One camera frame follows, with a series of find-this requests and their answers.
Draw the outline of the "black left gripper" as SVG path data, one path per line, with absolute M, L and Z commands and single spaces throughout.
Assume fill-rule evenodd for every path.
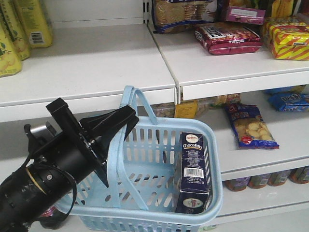
M 46 108 L 61 132 L 52 139 L 36 138 L 30 132 L 31 125 L 24 126 L 29 159 L 33 160 L 26 167 L 29 177 L 41 188 L 68 188 L 69 184 L 78 184 L 95 172 L 108 186 L 109 144 L 123 127 L 126 140 L 139 122 L 135 110 L 126 105 L 107 114 L 78 121 L 62 98 L 49 103 Z

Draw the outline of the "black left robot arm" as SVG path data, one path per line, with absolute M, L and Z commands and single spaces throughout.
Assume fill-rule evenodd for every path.
M 24 126 L 29 155 L 0 186 L 0 229 L 26 232 L 33 222 L 90 173 L 108 184 L 109 144 L 120 129 L 130 133 L 138 122 L 136 112 L 126 105 L 107 114 L 77 120 L 67 103 L 58 98 L 47 110 L 61 133 L 44 142 L 30 125 Z

